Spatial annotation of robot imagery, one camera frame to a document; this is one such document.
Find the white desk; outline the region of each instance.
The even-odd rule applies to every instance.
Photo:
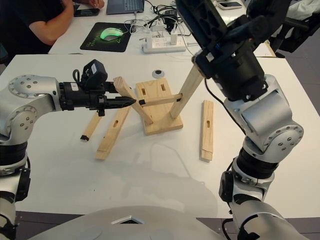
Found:
[[[171,0],[151,0],[152,3],[155,5],[158,4],[170,4]],[[101,54],[101,55],[144,55],[142,51],[142,44],[144,43],[142,38],[146,37],[146,34],[143,31],[138,32],[137,34],[133,34],[129,40],[127,49],[123,53],[118,52],[107,52],[107,51],[91,51],[91,50],[81,50],[80,46],[88,36],[89,32],[98,22],[108,22],[108,23],[123,23],[126,20],[134,19],[133,14],[116,14],[116,15],[106,15],[106,5],[101,9],[98,16],[91,16],[91,17],[74,17],[72,22],[64,35],[62,35],[52,46],[51,50],[49,51],[50,54],[74,54],[74,53],[81,53],[81,54]],[[218,12],[221,14],[222,18],[225,20],[226,23],[234,20],[235,18],[239,17],[242,14],[246,13],[246,8],[243,6],[239,9],[232,9],[232,10],[222,10],[218,8]],[[144,12],[138,13],[137,18],[149,18],[153,19],[156,15],[150,9],[150,4],[148,2],[145,3]],[[189,33],[187,27],[184,27],[186,34]],[[187,43],[195,43],[196,40],[193,36],[185,37]],[[189,49],[196,53],[200,48],[199,46],[189,46]],[[171,56],[187,56],[191,57],[191,54],[188,51],[185,52],[174,52],[174,53],[157,53],[157,55],[171,55]],[[257,57],[274,57],[270,48],[268,48],[265,44],[261,44],[259,48],[256,50],[255,55]]]
[[[109,81],[123,76],[135,83],[152,80],[152,71],[165,72],[172,93],[178,93],[191,69],[190,60],[170,56],[17,55],[0,76],[0,89],[24,74],[72,81],[92,59],[104,63]],[[285,59],[260,58],[274,75],[305,130],[301,143],[275,171],[266,201],[286,218],[319,217],[320,118]],[[212,91],[223,95],[213,81]],[[199,160],[203,100],[213,100],[201,84],[181,113],[184,127],[144,136],[140,116],[132,109],[106,161],[95,159],[97,148],[116,110],[108,110],[89,142],[80,137],[93,116],[88,109],[49,113],[34,126],[28,141],[31,185],[19,211],[87,214],[119,206],[161,206],[196,217],[229,217],[218,195],[220,177],[239,153],[244,136],[221,105],[214,101],[213,161]]]

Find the mouse pad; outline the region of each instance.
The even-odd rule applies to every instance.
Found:
[[[92,51],[105,51],[105,52],[117,52],[123,53],[126,51],[131,34],[127,32],[130,29],[130,24],[124,25],[123,23],[112,23],[112,22],[97,22],[91,29],[89,35],[82,43],[81,50],[92,50]],[[123,34],[118,39],[112,41],[105,41],[100,38],[103,30],[107,28],[115,28],[122,30]]]

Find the laptop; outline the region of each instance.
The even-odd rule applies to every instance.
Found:
[[[145,0],[108,0],[106,14],[142,13],[144,9]]]

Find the glowing mouse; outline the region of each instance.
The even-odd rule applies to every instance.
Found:
[[[112,41],[115,39],[120,38],[124,32],[121,29],[109,27],[103,30],[103,32],[100,35],[100,38],[104,41]]]

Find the black chair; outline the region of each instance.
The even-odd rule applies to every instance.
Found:
[[[280,33],[276,37],[269,38],[270,46],[277,57],[284,58],[277,50],[293,53],[308,37],[312,36],[319,27],[320,13],[314,13],[305,20],[286,17]],[[286,38],[287,33],[291,29],[293,29],[291,36]]]

